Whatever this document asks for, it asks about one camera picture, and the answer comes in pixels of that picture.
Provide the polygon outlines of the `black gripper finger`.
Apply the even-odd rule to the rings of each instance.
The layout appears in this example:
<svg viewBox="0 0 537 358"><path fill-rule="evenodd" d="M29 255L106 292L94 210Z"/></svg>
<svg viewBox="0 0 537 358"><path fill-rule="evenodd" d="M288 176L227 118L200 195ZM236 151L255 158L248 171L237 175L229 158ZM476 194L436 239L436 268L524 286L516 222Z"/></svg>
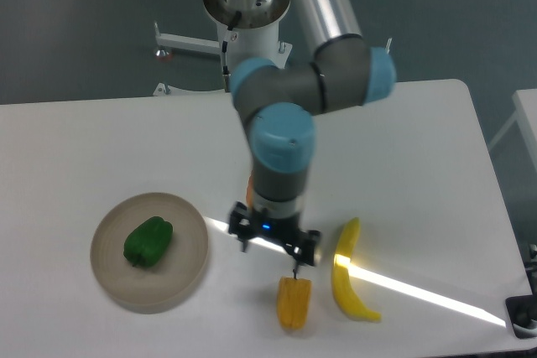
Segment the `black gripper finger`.
<svg viewBox="0 0 537 358"><path fill-rule="evenodd" d="M322 234L318 230L301 232L294 244L286 244L284 250L294 259L293 277L297 278L303 266L316 267L321 260Z"/></svg>
<svg viewBox="0 0 537 358"><path fill-rule="evenodd" d="M249 241L254 238L250 218L250 211L242 202L237 202L229 214L227 231L241 242L242 252L247 251Z"/></svg>

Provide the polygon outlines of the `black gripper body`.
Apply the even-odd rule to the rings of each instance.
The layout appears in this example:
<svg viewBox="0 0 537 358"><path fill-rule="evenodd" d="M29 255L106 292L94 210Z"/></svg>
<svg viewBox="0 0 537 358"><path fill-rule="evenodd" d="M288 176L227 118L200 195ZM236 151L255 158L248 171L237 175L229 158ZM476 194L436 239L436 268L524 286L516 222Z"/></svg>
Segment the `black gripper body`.
<svg viewBox="0 0 537 358"><path fill-rule="evenodd" d="M301 210L297 200L262 200L248 206L248 241L262 239L281 247L287 254L300 254Z"/></svg>

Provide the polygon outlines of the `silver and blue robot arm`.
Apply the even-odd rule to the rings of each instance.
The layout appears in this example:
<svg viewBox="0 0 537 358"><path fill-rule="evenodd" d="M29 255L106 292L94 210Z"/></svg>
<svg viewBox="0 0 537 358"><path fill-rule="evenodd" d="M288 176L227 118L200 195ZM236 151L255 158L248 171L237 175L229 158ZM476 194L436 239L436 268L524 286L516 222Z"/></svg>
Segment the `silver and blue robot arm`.
<svg viewBox="0 0 537 358"><path fill-rule="evenodd" d="M349 0L203 3L217 42L184 38L174 47L216 51L247 139L250 199L232 207L228 230L242 244L261 238L282 247L295 266L313 266L321 234L300 228L313 118L389 96L392 57L363 40Z"/></svg>

